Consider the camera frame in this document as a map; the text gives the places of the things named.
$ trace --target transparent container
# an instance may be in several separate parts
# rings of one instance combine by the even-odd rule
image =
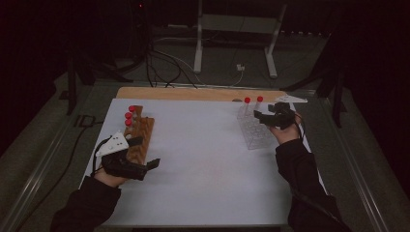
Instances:
[[[265,148],[275,142],[268,128],[253,117],[254,107],[252,104],[241,106],[237,116],[249,150]]]

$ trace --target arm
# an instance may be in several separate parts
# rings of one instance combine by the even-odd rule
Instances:
[[[299,138],[296,125],[285,130],[271,128],[278,139],[277,163],[279,174],[295,190],[307,196],[312,202],[320,205],[326,211],[341,221],[336,199],[326,194],[319,183],[314,154],[309,153]],[[292,198],[292,206],[288,223],[296,232],[307,231],[346,231],[343,226],[326,216],[299,197]]]
[[[50,231],[93,231],[111,217],[121,196],[117,187],[125,181],[106,174],[103,169],[94,178],[85,177],[81,188],[74,191],[67,205],[54,215]]]

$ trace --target wooden edge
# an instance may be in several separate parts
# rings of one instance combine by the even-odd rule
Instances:
[[[250,97],[254,102],[257,97],[262,96],[264,102],[273,102],[275,98],[284,95],[285,92],[275,90],[122,87],[116,98],[231,102]]]

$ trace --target wooden block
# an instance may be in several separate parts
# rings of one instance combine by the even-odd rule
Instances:
[[[145,165],[145,158],[147,156],[148,147],[151,139],[151,134],[154,128],[155,119],[154,118],[142,118],[142,108],[141,105],[135,105],[136,119],[132,125],[132,130],[125,130],[125,137],[138,137],[142,136],[143,141],[141,145],[132,146],[127,152],[127,159],[130,162]]]

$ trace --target black sleeve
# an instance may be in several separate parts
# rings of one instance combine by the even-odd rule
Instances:
[[[85,177],[81,188],[74,191],[67,205],[54,215],[50,231],[93,231],[111,217],[120,196],[119,188]]]
[[[276,157],[278,172],[292,189],[308,197],[341,221],[336,199],[327,195],[319,183],[314,154],[308,152],[300,139],[278,146]],[[296,232],[348,231],[331,217],[295,196],[292,198],[288,223]]]

